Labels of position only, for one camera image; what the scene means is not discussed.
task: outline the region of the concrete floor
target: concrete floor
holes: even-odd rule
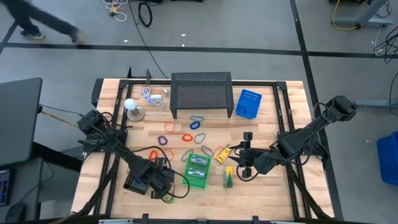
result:
[[[122,12],[126,22],[107,15],[101,0],[33,0],[42,9],[65,19],[85,31],[86,44],[143,46],[128,6]],[[392,1],[398,9],[398,3]],[[328,1],[296,1],[308,51],[372,53],[371,41],[377,28],[340,32],[330,24],[333,6]],[[140,30],[149,46],[215,47],[292,50],[294,55],[154,51],[166,75],[172,72],[230,71],[233,79],[302,80],[308,102],[310,91],[300,53],[300,44],[289,0],[205,0],[204,3],[165,0],[152,8],[153,25]],[[359,5],[342,5],[339,14],[363,10]],[[398,13],[391,15],[398,24]],[[6,36],[13,20],[0,5],[0,39]],[[20,36],[18,27],[8,43],[70,44],[70,39],[39,24],[45,40]],[[395,28],[382,30],[379,40]],[[386,99],[390,82],[398,71],[395,61],[385,65],[378,58],[310,57],[312,75],[320,101],[335,95],[349,99]],[[96,78],[125,77],[132,67],[134,75],[148,68],[153,76],[162,75],[146,51],[28,49],[26,45],[6,45],[0,55],[0,82],[23,78],[43,78],[40,102],[58,108],[86,113],[92,109],[91,89]],[[77,120],[73,115],[60,114]],[[343,216],[348,221],[395,223],[398,187],[382,182],[379,174],[376,141],[396,130],[398,119],[388,110],[361,108],[349,123],[336,123],[326,129]],[[47,116],[39,116],[35,140],[62,150],[78,145],[83,135]],[[78,149],[71,152],[79,156]],[[78,174],[55,169],[55,178],[42,187],[40,200],[56,196],[42,206],[42,217],[59,217],[69,212]]]

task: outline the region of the person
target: person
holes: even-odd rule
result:
[[[39,28],[30,21],[30,18],[37,20],[61,34],[69,35],[72,42],[80,44],[82,42],[82,31],[75,26],[33,6],[25,0],[0,0],[15,19],[17,25],[23,30],[21,34],[31,39],[43,39],[44,35]]]

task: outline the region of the wooden table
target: wooden table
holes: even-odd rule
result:
[[[97,107],[99,111],[113,112],[118,84],[118,79],[104,80]],[[144,99],[139,98],[139,92],[143,86],[134,85],[131,98],[135,99],[137,104],[143,106],[147,111],[158,111],[159,108],[149,107]],[[303,83],[287,82],[287,86],[295,127],[302,128],[311,121]],[[237,116],[235,112],[228,119],[225,110],[180,110],[178,111],[178,119],[174,120],[169,110],[169,98],[166,98],[166,107],[160,115],[147,115],[142,121],[136,123],[127,122],[128,126],[133,125],[134,127],[129,129],[126,145],[132,150],[152,145],[158,146],[157,137],[160,135],[166,136],[169,143],[164,149],[172,150],[174,153],[174,159],[171,161],[172,167],[181,173],[183,173],[185,163],[180,158],[188,149],[193,149],[194,153],[203,154],[201,151],[202,145],[206,145],[212,150],[227,144],[234,146],[243,140],[244,131],[253,132],[252,147],[268,148],[270,144],[277,140],[277,132],[279,131],[272,88],[267,86],[234,86],[235,105],[243,88],[262,95],[261,108],[256,119],[249,120]],[[163,94],[160,88],[153,88],[152,90],[152,94]],[[126,90],[123,93],[122,102],[124,102],[124,96],[126,96]],[[123,110],[119,110],[119,113],[118,122],[120,123]],[[201,115],[206,120],[202,122],[199,129],[191,130],[189,127],[192,122],[189,118],[190,115]],[[175,122],[173,134],[165,132],[164,124],[168,121]],[[185,133],[193,135],[206,133],[206,139],[202,144],[184,142],[181,137]],[[148,158],[149,153],[150,151],[144,151],[140,152],[139,155]],[[93,153],[84,162],[72,211],[79,211],[96,190],[103,158],[103,153]],[[251,182],[240,181],[234,173],[233,188],[224,189],[223,166],[225,165],[236,166],[237,164],[231,159],[227,159],[222,165],[213,160],[206,190],[191,188],[186,198],[177,199],[169,205],[161,200],[150,199],[150,191],[146,195],[139,195],[123,189],[123,183],[129,169],[127,164],[121,161],[111,216],[114,218],[140,218],[143,213],[148,213],[149,218],[251,220],[253,215],[257,215],[260,220],[293,220],[285,167],[277,166],[267,175],[259,175]],[[321,208],[328,215],[333,216],[321,160],[313,156],[303,167],[303,172],[308,191]],[[175,194],[184,195],[187,187],[182,185],[182,179],[178,176],[176,176],[175,185]],[[297,188],[296,191],[300,214],[303,217],[303,203]],[[105,210],[107,194],[106,190],[101,204],[102,212]]]

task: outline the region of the black pants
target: black pants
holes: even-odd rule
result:
[[[8,9],[15,22],[29,34],[38,34],[39,28],[32,24],[30,18],[37,20],[61,34],[74,37],[78,31],[73,25],[31,5],[24,0],[0,0]]]

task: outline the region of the blue crate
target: blue crate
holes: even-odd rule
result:
[[[377,140],[381,178],[385,183],[398,185],[398,131]]]
[[[236,105],[236,114],[249,119],[256,118],[261,98],[261,94],[249,90],[242,90],[238,105]]]

